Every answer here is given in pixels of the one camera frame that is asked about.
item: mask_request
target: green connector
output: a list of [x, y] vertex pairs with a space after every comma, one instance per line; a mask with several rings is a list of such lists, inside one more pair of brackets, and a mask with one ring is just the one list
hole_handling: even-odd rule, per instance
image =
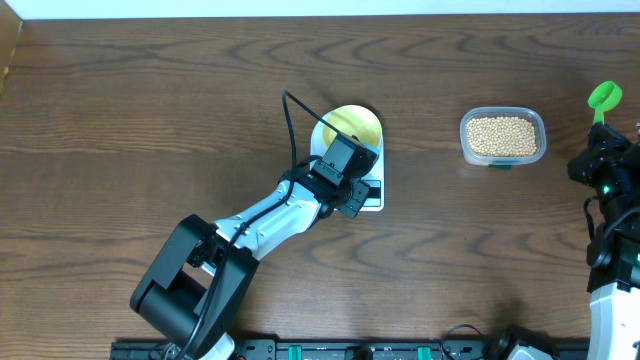
[[289, 346], [289, 360], [302, 360], [302, 346]]
[[430, 347], [418, 348], [418, 360], [432, 360]]

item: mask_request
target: wooden table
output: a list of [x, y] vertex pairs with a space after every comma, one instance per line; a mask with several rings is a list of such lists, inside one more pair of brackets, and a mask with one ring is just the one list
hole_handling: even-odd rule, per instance
[[[591, 90], [635, 136], [640, 16], [29, 21], [0, 102], [0, 358], [105, 359], [158, 338], [129, 297], [173, 227], [230, 216], [290, 163], [280, 101], [365, 105], [383, 123], [386, 208], [340, 214], [258, 270], [237, 329], [282, 338], [438, 337], [512, 322], [590, 329], [582, 202], [566, 163]], [[470, 109], [525, 106], [549, 148], [468, 165]], [[294, 109], [298, 151], [314, 125]]]

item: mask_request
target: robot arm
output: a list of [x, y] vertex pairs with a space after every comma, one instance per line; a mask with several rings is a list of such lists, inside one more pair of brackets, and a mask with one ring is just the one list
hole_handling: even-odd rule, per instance
[[568, 165], [569, 177], [596, 190], [605, 222], [594, 231], [587, 213], [591, 267], [588, 360], [640, 356], [640, 146], [597, 123], [589, 144]]
[[[228, 358], [234, 345], [226, 331], [233, 324], [260, 260], [334, 209], [355, 217], [369, 193], [369, 186], [360, 179], [371, 170], [377, 156], [376, 149], [339, 133], [324, 156], [286, 172], [276, 190], [249, 209], [213, 223], [196, 215], [187, 217], [138, 284], [131, 309], [169, 341], [187, 347], [189, 357]], [[306, 170], [311, 160], [313, 165]], [[291, 186], [291, 195], [282, 202]], [[229, 246], [233, 237], [237, 240]], [[204, 288], [187, 275], [182, 269], [185, 263], [219, 277], [206, 309], [205, 299], [211, 288]], [[202, 325], [194, 331], [198, 321]]]

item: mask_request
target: clear plastic container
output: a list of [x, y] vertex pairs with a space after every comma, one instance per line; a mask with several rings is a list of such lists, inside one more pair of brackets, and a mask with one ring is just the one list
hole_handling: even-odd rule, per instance
[[[483, 156], [476, 154], [471, 150], [471, 147], [469, 146], [469, 138], [467, 136], [467, 123], [471, 119], [475, 118], [499, 116], [517, 116], [533, 124], [536, 134], [536, 148], [538, 149], [535, 155], [517, 157]], [[480, 107], [469, 111], [460, 122], [460, 142], [462, 143], [464, 159], [467, 160], [469, 164], [483, 166], [531, 164], [540, 160], [544, 152], [547, 150], [547, 136], [545, 134], [544, 123], [542, 122], [540, 115], [533, 110], [520, 107]]]

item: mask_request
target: cable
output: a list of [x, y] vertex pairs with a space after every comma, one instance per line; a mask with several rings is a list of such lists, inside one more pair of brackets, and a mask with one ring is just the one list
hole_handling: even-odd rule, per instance
[[615, 230], [615, 228], [618, 227], [618, 225], [620, 225], [620, 223], [622, 223], [631, 214], [638, 214], [638, 213], [640, 213], [640, 206], [632, 207], [631, 209], [625, 211], [622, 214], [622, 216], [617, 218], [616, 221], [614, 221], [611, 225], [609, 225], [607, 227], [607, 230], [604, 231], [604, 234], [603, 234], [602, 238], [606, 240], [609, 237], [609, 234], [611, 234], [611, 232], [613, 230]]
[[312, 162], [317, 161], [317, 160], [321, 160], [321, 159], [322, 159], [322, 156], [320, 156], [320, 155], [309, 155], [309, 156], [307, 156], [306, 159], [300, 161], [298, 163], [298, 165], [296, 165], [296, 167], [297, 168], [303, 168], [303, 167], [311, 164]]
[[592, 196], [590, 198], [588, 198], [587, 200], [584, 201], [584, 215], [587, 217], [587, 229], [589, 230], [589, 239], [593, 240], [593, 229], [594, 229], [594, 225], [593, 225], [593, 217], [591, 216], [591, 214], [589, 214], [589, 204], [591, 204], [591, 202], [593, 200], [598, 200], [597, 196]]
[[284, 90], [282, 92], [282, 101], [284, 102], [284, 108], [285, 108], [285, 113], [288, 115], [289, 111], [287, 110], [287, 104], [285, 101], [285, 96], [288, 96], [291, 100], [295, 101], [296, 104], [298, 104], [301, 108], [303, 108], [306, 112], [308, 112], [311, 116], [313, 116], [314, 118], [316, 118], [316, 120], [320, 121], [321, 123], [323, 123], [326, 127], [328, 127], [329, 129], [333, 130], [336, 132], [336, 134], [340, 134], [340, 130], [338, 130], [335, 126], [329, 124], [329, 122], [327, 122], [325, 119], [323, 119], [322, 117], [320, 117], [318, 114], [314, 113], [313, 110], [309, 109], [307, 107], [307, 105], [303, 104], [300, 100], [296, 99], [295, 96], [291, 95], [287, 90]]
[[151, 350], [149, 350], [149, 353], [147, 354], [147, 360], [162, 360], [163, 358], [163, 354], [165, 352], [165, 350], [167, 349], [167, 347], [169, 345], [171, 345], [172, 343], [169, 341], [164, 341], [158, 344], [155, 344]]
[[[296, 104], [298, 104], [311, 116], [313, 116], [318, 121], [322, 122], [323, 124], [331, 128], [333, 131], [337, 133], [340, 133], [340, 131], [336, 129], [333, 125], [326, 122], [316, 113], [314, 113], [313, 110], [309, 109], [305, 104], [303, 104], [300, 100], [296, 99], [287, 90], [282, 91], [282, 107], [284, 109], [284, 116], [285, 116], [285, 120], [287, 121], [287, 128], [289, 129], [289, 140], [291, 142], [291, 176], [293, 177], [295, 174], [295, 169], [297, 166], [298, 159], [297, 159], [297, 153], [296, 153], [296, 137], [293, 132], [293, 124], [291, 123], [291, 116], [289, 115], [289, 107], [287, 106], [287, 97], [291, 98], [291, 100], [295, 101]], [[209, 311], [211, 301], [213, 300], [213, 294], [215, 293], [216, 288], [218, 287], [218, 282], [220, 278], [222, 278], [222, 274], [224, 273], [224, 268], [225, 268], [225, 265], [227, 264], [227, 260], [229, 259], [229, 253], [231, 252], [229, 250], [231, 249], [231, 247], [236, 243], [236, 241], [238, 241], [238, 238], [240, 237], [240, 235], [244, 233], [249, 228], [249, 226], [251, 226], [251, 224], [253, 224], [255, 221], [257, 221], [261, 217], [265, 216], [266, 214], [270, 213], [274, 209], [278, 208], [280, 205], [286, 203], [289, 200], [289, 197], [291, 197], [291, 193], [293, 193], [293, 186], [294, 186], [293, 179], [290, 179], [289, 189], [287, 190], [287, 194], [284, 197], [282, 197], [280, 200], [278, 200], [268, 208], [260, 211], [259, 213], [251, 217], [249, 220], [241, 223], [238, 229], [236, 230], [236, 232], [233, 234], [233, 236], [231, 237], [231, 240], [229, 240], [229, 243], [227, 243], [227, 246], [225, 246], [224, 255], [222, 256], [220, 265], [217, 267], [216, 274], [213, 277], [213, 280], [211, 280], [211, 285], [209, 286], [207, 297], [204, 299], [204, 303], [202, 304], [202, 312], [200, 313], [200, 316], [198, 316], [198, 321], [196, 322], [196, 325], [193, 327], [193, 330], [191, 331], [189, 340], [182, 347], [178, 355], [176, 355], [176, 357], [173, 358], [173, 360], [184, 359], [185, 355], [187, 354], [187, 351], [189, 351], [189, 348], [193, 344], [193, 341], [199, 335], [200, 330], [202, 329], [202, 325], [204, 324], [204, 320], [207, 317], [207, 313]]]
[[173, 351], [177, 348], [178, 346], [172, 342], [168, 343], [165, 347], [164, 350], [162, 350], [162, 354], [160, 357], [160, 360], [169, 360], [169, 356], [171, 355], [171, 353], [173, 353]]
[[[460, 324], [460, 325], [456, 325], [456, 326], [452, 327], [451, 330], [449, 330], [447, 332], [447, 335], [445, 335], [442, 338], [442, 340], [440, 340], [440, 350], [442, 351], [443, 354], [445, 354], [449, 358], [449, 360], [455, 360], [455, 359], [453, 358], [453, 356], [451, 356], [451, 354], [449, 354], [450, 350], [446, 350], [445, 349], [444, 342], [447, 341], [447, 338], [449, 336], [451, 336], [451, 334], [453, 334], [456, 330], [460, 330], [460, 329], [464, 329], [464, 328], [475, 330], [475, 332], [477, 332], [478, 335], [480, 335], [480, 337], [484, 340], [484, 334], [482, 334], [482, 332], [480, 332], [480, 330], [476, 329], [476, 327], [473, 326], [473, 325]], [[485, 358], [485, 354], [484, 354], [485, 353], [485, 349], [482, 349], [482, 356], [477, 357], [475, 359], [471, 359], [471, 360], [482, 360], [482, 359], [484, 359]]]

